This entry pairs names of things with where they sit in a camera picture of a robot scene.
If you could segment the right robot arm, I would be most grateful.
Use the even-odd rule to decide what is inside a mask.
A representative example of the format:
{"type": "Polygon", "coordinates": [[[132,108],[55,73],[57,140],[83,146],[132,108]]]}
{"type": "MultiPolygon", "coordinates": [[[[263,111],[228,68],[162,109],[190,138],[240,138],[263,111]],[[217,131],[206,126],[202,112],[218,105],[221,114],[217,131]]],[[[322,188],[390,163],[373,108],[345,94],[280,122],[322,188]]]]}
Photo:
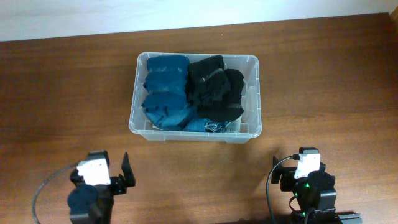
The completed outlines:
{"type": "Polygon", "coordinates": [[[335,176],[326,172],[319,150],[300,147],[299,152],[283,159],[273,157],[272,169],[266,183],[278,184],[283,192],[292,193],[299,209],[291,209],[287,223],[326,223],[335,218],[335,176]]]}

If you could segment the clear plastic storage container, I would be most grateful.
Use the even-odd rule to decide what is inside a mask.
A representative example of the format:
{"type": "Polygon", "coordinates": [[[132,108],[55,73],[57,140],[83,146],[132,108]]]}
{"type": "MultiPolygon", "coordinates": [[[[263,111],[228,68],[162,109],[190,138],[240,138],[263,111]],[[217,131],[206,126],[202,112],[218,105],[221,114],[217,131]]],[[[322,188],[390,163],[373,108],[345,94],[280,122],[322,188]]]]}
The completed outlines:
{"type": "Polygon", "coordinates": [[[244,76],[241,106],[244,113],[241,117],[238,133],[206,133],[161,131],[155,129],[144,114],[141,104],[148,95],[143,87],[148,75],[147,60],[153,57],[172,55],[171,52],[143,52],[137,57],[136,75],[129,117],[129,129],[148,141],[221,141],[244,144],[262,132],[260,64],[254,55],[224,54],[224,67],[239,70],[244,76]]]}

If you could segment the light blue jeans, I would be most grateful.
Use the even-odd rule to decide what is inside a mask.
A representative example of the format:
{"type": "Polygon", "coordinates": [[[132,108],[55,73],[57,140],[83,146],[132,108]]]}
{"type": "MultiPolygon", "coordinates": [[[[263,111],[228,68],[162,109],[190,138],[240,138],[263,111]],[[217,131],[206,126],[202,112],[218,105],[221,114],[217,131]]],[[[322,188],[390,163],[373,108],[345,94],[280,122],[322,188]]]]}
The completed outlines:
{"type": "Polygon", "coordinates": [[[228,133],[240,133],[241,120],[242,120],[242,117],[240,116],[235,121],[228,123],[228,125],[226,126],[226,131],[228,133]]]}

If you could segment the dark blue jeans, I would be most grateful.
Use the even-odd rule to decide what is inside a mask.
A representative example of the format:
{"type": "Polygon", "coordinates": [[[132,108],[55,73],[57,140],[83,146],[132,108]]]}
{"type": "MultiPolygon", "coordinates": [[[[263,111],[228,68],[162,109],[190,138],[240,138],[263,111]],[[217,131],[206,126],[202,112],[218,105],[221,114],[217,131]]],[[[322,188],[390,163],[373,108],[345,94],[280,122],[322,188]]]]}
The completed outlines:
{"type": "Polygon", "coordinates": [[[206,118],[191,120],[183,129],[186,132],[224,133],[229,125],[228,121],[216,122],[206,118]]]}

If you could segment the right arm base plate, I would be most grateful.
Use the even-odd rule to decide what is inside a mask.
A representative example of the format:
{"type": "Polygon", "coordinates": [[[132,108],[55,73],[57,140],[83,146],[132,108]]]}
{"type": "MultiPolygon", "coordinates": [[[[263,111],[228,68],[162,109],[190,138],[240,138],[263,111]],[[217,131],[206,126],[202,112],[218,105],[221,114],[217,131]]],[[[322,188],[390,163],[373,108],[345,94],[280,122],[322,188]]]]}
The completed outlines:
{"type": "Polygon", "coordinates": [[[338,215],[340,224],[362,224],[362,216],[360,213],[338,215]]]}

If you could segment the black taped garment bundle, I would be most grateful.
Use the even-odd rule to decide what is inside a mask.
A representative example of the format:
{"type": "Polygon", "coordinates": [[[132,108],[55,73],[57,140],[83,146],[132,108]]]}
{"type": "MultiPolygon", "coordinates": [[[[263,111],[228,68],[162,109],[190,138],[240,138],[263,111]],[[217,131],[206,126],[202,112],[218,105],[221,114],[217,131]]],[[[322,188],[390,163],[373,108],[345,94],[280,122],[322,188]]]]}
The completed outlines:
{"type": "Polygon", "coordinates": [[[241,106],[242,90],[244,86],[243,74],[239,70],[226,69],[223,71],[227,77],[229,87],[220,100],[212,98],[209,106],[199,105],[198,116],[216,122],[232,122],[237,120],[244,112],[241,106]]]}
{"type": "Polygon", "coordinates": [[[223,56],[215,55],[188,66],[187,99],[194,105],[211,106],[231,89],[224,72],[223,56]]]}

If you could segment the blue taped sweater bundle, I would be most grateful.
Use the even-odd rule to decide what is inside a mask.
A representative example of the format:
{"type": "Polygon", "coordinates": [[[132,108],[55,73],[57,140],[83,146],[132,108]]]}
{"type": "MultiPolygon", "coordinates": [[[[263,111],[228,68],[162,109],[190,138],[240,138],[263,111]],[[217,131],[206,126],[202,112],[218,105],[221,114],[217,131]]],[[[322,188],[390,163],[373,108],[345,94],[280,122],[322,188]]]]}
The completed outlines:
{"type": "Polygon", "coordinates": [[[188,57],[183,55],[162,55],[147,60],[148,74],[143,87],[148,95],[141,106],[155,128],[181,131],[195,114],[185,92],[189,64],[188,57]]]}

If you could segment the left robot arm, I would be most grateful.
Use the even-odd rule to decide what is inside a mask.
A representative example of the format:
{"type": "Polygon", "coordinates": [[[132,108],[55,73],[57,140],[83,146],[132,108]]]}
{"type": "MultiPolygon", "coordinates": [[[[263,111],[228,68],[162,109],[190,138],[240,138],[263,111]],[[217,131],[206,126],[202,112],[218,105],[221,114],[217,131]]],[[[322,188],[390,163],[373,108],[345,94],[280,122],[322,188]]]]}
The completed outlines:
{"type": "Polygon", "coordinates": [[[110,224],[116,195],[136,185],[128,153],[121,163],[122,174],[109,175],[107,151],[90,152],[70,175],[75,188],[67,198],[73,224],[110,224]]]}

